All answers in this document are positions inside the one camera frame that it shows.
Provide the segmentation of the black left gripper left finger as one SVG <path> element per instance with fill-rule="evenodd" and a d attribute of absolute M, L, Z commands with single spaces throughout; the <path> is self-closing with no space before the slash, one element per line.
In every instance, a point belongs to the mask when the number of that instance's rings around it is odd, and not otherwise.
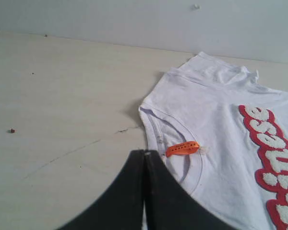
<path fill-rule="evenodd" d="M 141 230 L 143 223 L 144 150 L 130 152 L 107 190 L 60 230 Z"/>

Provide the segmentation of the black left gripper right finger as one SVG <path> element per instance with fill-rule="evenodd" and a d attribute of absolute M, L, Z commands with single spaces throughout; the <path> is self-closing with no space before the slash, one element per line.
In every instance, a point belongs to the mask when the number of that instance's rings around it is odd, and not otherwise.
<path fill-rule="evenodd" d="M 175 180 L 155 150 L 144 151 L 145 212 L 149 230 L 233 230 L 196 202 Z"/>

